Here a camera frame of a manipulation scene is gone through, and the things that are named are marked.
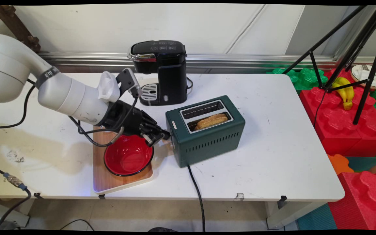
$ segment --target toaster slot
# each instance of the toaster slot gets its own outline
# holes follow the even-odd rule
[[[217,123],[217,124],[211,125],[211,126],[209,126],[209,127],[203,128],[203,129],[195,130],[195,127],[197,126],[197,123],[198,123],[199,121],[201,121],[201,120],[204,120],[204,119],[206,119],[206,118],[209,118],[210,116],[213,116],[213,115],[210,115],[210,116],[207,116],[207,117],[204,117],[204,118],[201,118],[201,119],[198,119],[198,120],[192,121],[192,122],[188,122],[188,123],[187,123],[188,128],[189,128],[189,130],[190,130],[191,132],[197,132],[197,131],[205,130],[205,129],[207,129],[207,128],[211,128],[211,127],[216,126],[216,125],[223,124],[223,123],[228,122],[228,121],[231,120],[231,116],[230,116],[227,112],[223,112],[223,113],[221,113],[221,114],[226,115],[226,117],[227,117],[227,121],[220,122],[220,123]]]
[[[194,118],[194,117],[201,116],[207,113],[211,113],[211,112],[223,109],[223,108],[224,106],[221,104],[220,101],[215,101],[215,102],[204,104],[204,105],[194,107],[188,110],[184,110],[182,111],[182,116],[184,117],[184,119],[190,119],[190,118]]]

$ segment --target floor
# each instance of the floor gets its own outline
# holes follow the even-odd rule
[[[263,202],[204,201],[203,204],[207,232],[267,230]],[[99,231],[146,232],[154,227],[202,231],[198,201],[36,199],[29,215],[25,229],[60,229],[73,220],[85,219]],[[297,230],[295,223],[285,228]],[[83,221],[64,229],[91,230]]]

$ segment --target toaster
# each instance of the toaster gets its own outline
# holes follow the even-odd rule
[[[199,121],[216,114],[225,114],[227,120],[195,129]],[[167,111],[165,116],[173,153],[181,168],[236,149],[245,125],[227,95]]]

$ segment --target bowl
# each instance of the bowl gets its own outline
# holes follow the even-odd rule
[[[148,147],[144,138],[122,135],[105,149],[104,164],[116,176],[132,176],[149,165],[153,153],[153,147]]]

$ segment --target robotic hand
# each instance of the robotic hand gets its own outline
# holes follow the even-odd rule
[[[93,88],[60,73],[18,40],[0,34],[0,102],[17,98],[30,73],[37,78],[39,103],[70,116],[75,124],[77,119],[104,126],[102,131],[139,135],[148,146],[170,137],[148,114],[134,107],[142,92],[130,69],[117,77],[104,72],[98,88]],[[119,100],[126,90],[135,98],[133,106]]]

